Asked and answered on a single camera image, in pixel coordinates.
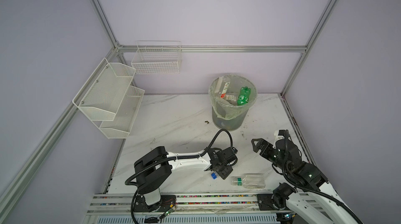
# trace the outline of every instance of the wire shelf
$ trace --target wire shelf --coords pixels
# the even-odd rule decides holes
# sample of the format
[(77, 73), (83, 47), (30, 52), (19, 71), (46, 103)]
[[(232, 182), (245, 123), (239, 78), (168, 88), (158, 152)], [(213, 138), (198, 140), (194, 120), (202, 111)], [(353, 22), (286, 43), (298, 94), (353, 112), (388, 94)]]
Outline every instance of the wire shelf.
[(91, 120), (109, 139), (125, 139), (131, 132), (133, 122), (141, 104), (144, 90), (131, 85), (135, 68), (121, 63), (103, 66), (85, 95), (84, 85), (73, 99), (73, 104)]
[(125, 139), (128, 137), (141, 104), (144, 90), (129, 86), (121, 106), (113, 121), (103, 121), (100, 131), (109, 139)]
[(180, 41), (137, 41), (131, 65), (137, 74), (178, 74), (182, 62)]
[(104, 60), (106, 66), (76, 105), (91, 121), (114, 120), (135, 74), (135, 68)]

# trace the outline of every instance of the vent grille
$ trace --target vent grille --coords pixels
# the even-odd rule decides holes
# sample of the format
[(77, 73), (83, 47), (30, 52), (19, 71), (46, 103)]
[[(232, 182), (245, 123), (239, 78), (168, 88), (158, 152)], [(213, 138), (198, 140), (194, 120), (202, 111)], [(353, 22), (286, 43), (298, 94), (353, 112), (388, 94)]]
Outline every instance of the vent grille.
[[(136, 216), (138, 223), (144, 223), (145, 218), (155, 215)], [(264, 214), (175, 214), (165, 217), (161, 223), (171, 224), (192, 224), (192, 223), (211, 223), (211, 224), (276, 224), (277, 215), (272, 213)], [(109, 223), (133, 223), (129, 215), (108, 215), (99, 216), (98, 224)]]

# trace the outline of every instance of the plastic bag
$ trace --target plastic bag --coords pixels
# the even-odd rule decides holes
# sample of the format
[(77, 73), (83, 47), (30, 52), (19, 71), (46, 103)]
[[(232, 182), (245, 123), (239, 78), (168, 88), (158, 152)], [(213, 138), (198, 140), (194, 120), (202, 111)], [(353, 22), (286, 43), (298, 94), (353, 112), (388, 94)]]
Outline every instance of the plastic bag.
[(237, 94), (239, 95), (239, 91), (241, 87), (247, 86), (248, 88), (251, 88), (251, 95), (249, 96), (249, 101), (245, 105), (242, 106), (234, 106), (230, 104), (228, 101), (226, 101), (223, 98), (220, 98), (218, 94), (216, 95), (214, 93), (214, 90), (217, 85), (218, 78), (215, 79), (212, 84), (210, 85), (209, 88), (209, 97), (210, 101), (212, 102), (212, 107), (214, 112), (217, 114), (218, 118), (222, 118), (224, 120), (231, 120), (239, 115), (241, 115), (243, 112), (248, 110), (251, 106), (256, 101), (256, 97), (258, 96), (258, 92), (256, 91), (255, 85), (249, 81), (248, 79), (234, 75), (234, 74), (229, 74), (225, 75), (231, 79), (230, 86), (227, 90), (227, 94)]

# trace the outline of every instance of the marble table surface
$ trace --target marble table surface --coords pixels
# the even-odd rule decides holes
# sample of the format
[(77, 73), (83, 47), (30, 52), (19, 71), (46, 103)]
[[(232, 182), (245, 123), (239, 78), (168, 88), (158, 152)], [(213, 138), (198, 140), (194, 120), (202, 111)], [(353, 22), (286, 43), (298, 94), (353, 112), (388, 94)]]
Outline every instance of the marble table surface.
[[(190, 153), (203, 150), (219, 130), (212, 121), (212, 106), (207, 94), (196, 95), (145, 95), (130, 136), (126, 139), (108, 193), (134, 193), (135, 186), (124, 181), (135, 173), (134, 162), (158, 146), (167, 151)], [(245, 192), (258, 191), (231, 185), (231, 176), (244, 173), (261, 173), (266, 187), (273, 190), (283, 176), (272, 169), (268, 160), (252, 150), (252, 139), (264, 138), (274, 144), (274, 131), (288, 129), (293, 142), (302, 150), (277, 94), (259, 94), (249, 109), (242, 126), (231, 131), (234, 147), (238, 149), (238, 163), (226, 180), (213, 179), (211, 171), (177, 171), (160, 187), (163, 193)], [(222, 132), (213, 147), (230, 146)]]

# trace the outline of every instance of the trash can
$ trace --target trash can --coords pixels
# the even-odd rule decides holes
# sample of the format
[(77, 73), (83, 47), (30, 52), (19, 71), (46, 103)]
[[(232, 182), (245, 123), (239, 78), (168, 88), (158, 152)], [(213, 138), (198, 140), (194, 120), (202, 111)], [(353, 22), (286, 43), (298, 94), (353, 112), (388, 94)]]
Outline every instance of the trash can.
[(248, 109), (253, 106), (258, 96), (255, 85), (248, 79), (238, 75), (225, 75), (230, 78), (230, 85), (228, 87), (226, 96), (232, 96), (238, 98), (241, 87), (247, 86), (251, 89), (248, 103), (237, 106), (229, 101), (220, 98), (218, 94), (215, 94), (215, 88), (218, 82), (218, 78), (215, 79), (209, 88), (209, 97), (212, 102), (212, 119), (214, 124), (221, 129), (227, 129), (233, 131), (238, 129), (247, 115)]

